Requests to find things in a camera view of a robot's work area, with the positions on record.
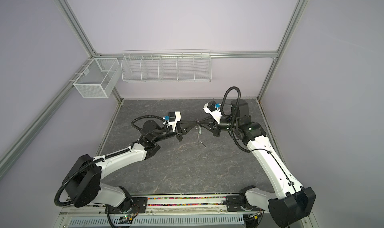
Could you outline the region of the large toothed metal keyring disc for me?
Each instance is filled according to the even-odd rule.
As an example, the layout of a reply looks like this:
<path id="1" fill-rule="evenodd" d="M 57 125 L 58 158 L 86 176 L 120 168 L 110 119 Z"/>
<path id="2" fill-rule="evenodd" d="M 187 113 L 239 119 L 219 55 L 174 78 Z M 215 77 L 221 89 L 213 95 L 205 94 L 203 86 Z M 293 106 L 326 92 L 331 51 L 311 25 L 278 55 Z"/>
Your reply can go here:
<path id="1" fill-rule="evenodd" d="M 197 121 L 196 129 L 197 129 L 197 142 L 198 142 L 198 147 L 200 147 L 200 145 L 201 145 L 201 139 L 200 139 L 200 135 L 201 135 L 201 127 L 200 127 L 200 125 L 199 125 L 199 121 Z"/>

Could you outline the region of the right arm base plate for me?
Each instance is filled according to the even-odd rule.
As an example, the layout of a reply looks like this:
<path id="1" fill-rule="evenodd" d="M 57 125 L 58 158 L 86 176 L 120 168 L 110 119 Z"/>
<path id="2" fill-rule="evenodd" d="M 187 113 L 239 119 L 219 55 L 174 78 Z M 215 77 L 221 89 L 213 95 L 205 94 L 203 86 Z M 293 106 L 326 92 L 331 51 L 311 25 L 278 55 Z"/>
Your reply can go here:
<path id="1" fill-rule="evenodd" d="M 242 199 L 239 195 L 226 196 L 223 205 L 226 206 L 228 212 L 257 212 L 260 210 L 258 207 L 242 204 Z"/>

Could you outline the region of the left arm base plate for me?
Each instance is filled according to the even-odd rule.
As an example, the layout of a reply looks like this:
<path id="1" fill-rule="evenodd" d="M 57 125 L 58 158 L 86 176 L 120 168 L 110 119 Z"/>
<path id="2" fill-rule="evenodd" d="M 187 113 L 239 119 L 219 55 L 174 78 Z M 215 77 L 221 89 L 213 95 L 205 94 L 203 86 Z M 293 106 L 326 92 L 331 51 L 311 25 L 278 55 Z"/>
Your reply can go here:
<path id="1" fill-rule="evenodd" d="M 118 207 L 107 205 L 110 214 L 143 214 L 146 212 L 148 197 L 133 197 Z"/>

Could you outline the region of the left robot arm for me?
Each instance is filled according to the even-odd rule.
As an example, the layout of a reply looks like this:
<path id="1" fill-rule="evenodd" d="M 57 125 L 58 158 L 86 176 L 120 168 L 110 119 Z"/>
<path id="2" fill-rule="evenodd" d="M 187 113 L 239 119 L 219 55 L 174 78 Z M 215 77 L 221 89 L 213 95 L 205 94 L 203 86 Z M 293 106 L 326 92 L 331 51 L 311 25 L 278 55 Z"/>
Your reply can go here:
<path id="1" fill-rule="evenodd" d="M 113 187 L 102 183 L 111 173 L 128 165 L 148 160 L 161 148 L 159 141 L 183 136 L 198 125 L 198 122 L 182 121 L 179 111 L 168 116 L 141 116 L 131 122 L 141 134 L 140 138 L 127 148 L 108 155 L 90 157 L 83 155 L 74 164 L 57 191 L 54 204 L 57 207 L 74 205 L 83 207 L 89 204 L 111 206 L 124 213 L 131 210 L 133 198 L 121 186 Z"/>

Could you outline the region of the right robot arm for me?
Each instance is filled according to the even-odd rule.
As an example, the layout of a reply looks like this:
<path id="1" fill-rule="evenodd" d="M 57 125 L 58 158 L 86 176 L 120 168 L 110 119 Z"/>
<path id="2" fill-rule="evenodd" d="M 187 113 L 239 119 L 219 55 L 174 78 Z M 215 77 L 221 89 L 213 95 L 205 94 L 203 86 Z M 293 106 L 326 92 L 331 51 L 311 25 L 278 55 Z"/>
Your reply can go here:
<path id="1" fill-rule="evenodd" d="M 248 103 L 241 98 L 238 87 L 230 87 L 221 103 L 214 100 L 206 103 L 204 111 L 210 117 L 199 125 L 207 123 L 207 129 L 215 137 L 226 130 L 242 152 L 257 159 L 273 187 L 272 193 L 256 186 L 243 188 L 239 193 L 240 207 L 245 210 L 257 207 L 268 212 L 280 228 L 288 228 L 310 215 L 316 200 L 314 190 L 304 187 L 295 178 L 276 153 L 263 127 L 252 122 Z"/>

